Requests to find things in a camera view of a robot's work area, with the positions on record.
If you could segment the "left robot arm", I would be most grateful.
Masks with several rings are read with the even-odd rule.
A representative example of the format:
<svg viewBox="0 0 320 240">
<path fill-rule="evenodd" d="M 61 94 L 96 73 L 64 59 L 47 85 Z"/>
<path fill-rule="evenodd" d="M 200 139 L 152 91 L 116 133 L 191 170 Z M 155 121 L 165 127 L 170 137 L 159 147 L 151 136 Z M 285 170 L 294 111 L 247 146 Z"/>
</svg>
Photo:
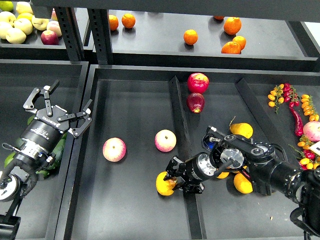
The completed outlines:
<svg viewBox="0 0 320 240">
<path fill-rule="evenodd" d="M 51 86 L 34 88 L 23 104 L 33 119 L 20 135 L 21 144 L 3 143 L 5 150 L 13 152 L 13 159 L 0 172 L 0 200 L 11 202 L 6 214 L 0 216 L 0 229 L 5 240 L 16 238 L 21 219 L 17 216 L 22 200 L 38 182 L 38 172 L 47 170 L 56 160 L 54 148 L 66 133 L 80 137 L 92 123 L 89 99 L 83 110 L 68 113 L 58 105 L 52 105 L 50 96 L 59 86 L 57 80 Z"/>
</svg>

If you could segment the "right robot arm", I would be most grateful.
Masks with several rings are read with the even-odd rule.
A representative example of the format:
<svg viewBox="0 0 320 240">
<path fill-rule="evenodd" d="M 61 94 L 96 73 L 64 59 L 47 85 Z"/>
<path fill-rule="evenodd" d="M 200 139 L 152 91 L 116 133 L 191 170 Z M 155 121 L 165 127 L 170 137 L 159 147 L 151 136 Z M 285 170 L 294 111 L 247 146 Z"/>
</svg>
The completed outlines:
<svg viewBox="0 0 320 240">
<path fill-rule="evenodd" d="M 279 191 L 298 204 L 290 220 L 304 238 L 320 235 L 320 169 L 303 170 L 288 162 L 285 150 L 275 143 L 254 142 L 238 134 L 224 134 L 208 126 L 201 145 L 207 152 L 182 161 L 174 156 L 164 180 L 175 179 L 175 189 L 201 194 L 204 181 L 223 172 L 240 172 L 256 193 Z"/>
</svg>

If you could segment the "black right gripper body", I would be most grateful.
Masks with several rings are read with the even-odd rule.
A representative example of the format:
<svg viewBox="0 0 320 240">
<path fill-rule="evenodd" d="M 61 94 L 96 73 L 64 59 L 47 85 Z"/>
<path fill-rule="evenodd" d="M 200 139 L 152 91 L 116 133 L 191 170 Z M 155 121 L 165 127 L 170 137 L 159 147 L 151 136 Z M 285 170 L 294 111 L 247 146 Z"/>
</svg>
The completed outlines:
<svg viewBox="0 0 320 240">
<path fill-rule="evenodd" d="M 182 179 L 188 185 L 198 185 L 214 177 L 215 167 L 208 153 L 198 153 L 185 160 L 182 165 L 184 169 Z"/>
</svg>

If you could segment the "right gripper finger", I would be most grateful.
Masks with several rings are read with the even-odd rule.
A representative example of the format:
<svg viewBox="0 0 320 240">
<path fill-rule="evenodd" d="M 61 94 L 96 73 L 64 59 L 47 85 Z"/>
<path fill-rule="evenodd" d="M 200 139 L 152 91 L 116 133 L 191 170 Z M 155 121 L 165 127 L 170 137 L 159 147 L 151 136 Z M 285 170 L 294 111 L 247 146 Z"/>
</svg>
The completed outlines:
<svg viewBox="0 0 320 240">
<path fill-rule="evenodd" d="M 178 182 L 174 189 L 184 193 L 202 194 L 205 186 L 201 182 Z"/>
<path fill-rule="evenodd" d="M 163 178 L 164 181 L 181 177 L 185 172 L 185 163 L 175 155 L 169 161 L 165 171 L 166 176 Z"/>
</svg>

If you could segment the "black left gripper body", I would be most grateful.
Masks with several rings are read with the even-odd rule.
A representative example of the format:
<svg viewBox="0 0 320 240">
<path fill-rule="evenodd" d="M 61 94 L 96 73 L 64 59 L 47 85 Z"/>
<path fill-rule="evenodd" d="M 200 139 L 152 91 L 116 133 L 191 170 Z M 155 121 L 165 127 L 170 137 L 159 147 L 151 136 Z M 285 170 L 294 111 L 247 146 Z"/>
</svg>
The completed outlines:
<svg viewBox="0 0 320 240">
<path fill-rule="evenodd" d="M 38 110 L 34 119 L 20 136 L 22 140 L 33 142 L 48 153 L 53 151 L 70 128 L 68 121 L 58 121 L 58 118 L 67 114 L 65 109 L 55 105 L 51 111 L 52 116 L 48 116 L 45 108 Z"/>
</svg>

